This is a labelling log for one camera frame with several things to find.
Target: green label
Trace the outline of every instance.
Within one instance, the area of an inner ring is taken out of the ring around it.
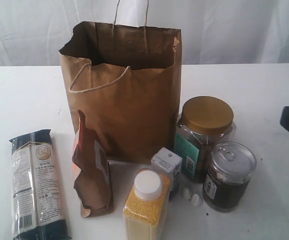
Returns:
[[[174,153],[182,157],[182,172],[191,179],[194,179],[199,149],[181,134],[176,133],[174,139]]]

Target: pasta package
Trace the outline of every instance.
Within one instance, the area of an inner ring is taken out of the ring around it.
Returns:
[[[81,201],[81,217],[96,217],[114,210],[110,167],[96,131],[86,128],[81,110],[77,114],[79,129],[72,156],[74,189]]]
[[[12,143],[12,237],[69,240],[50,129]]]

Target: white table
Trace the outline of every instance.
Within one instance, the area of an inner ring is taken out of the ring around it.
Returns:
[[[234,111],[235,138],[256,155],[257,168],[238,209],[194,208],[179,194],[169,204],[164,240],[289,240],[289,133],[280,124],[289,106],[289,64],[184,65],[180,107],[210,95]],[[0,240],[11,239],[12,137],[50,128],[59,159],[67,223],[74,240],[124,240],[122,207],[137,164],[111,163],[115,210],[82,219],[73,189],[74,130],[59,66],[0,67]],[[201,185],[194,185],[201,191]]]

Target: white curtain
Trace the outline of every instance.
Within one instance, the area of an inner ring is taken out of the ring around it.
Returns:
[[[112,23],[118,0],[0,0],[0,66],[59,65],[81,21]],[[147,0],[121,0],[142,26]],[[184,64],[289,63],[289,0],[149,0],[148,26],[182,30]]]

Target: jar label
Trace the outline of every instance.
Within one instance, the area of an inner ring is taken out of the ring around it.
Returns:
[[[207,174],[205,178],[205,183],[204,183],[204,191],[205,194],[211,198],[212,200],[215,199],[216,191],[217,191],[217,185],[214,183],[214,181],[209,177],[209,174]]]
[[[181,171],[194,179],[199,149],[177,132],[174,139],[174,153],[182,157]]]

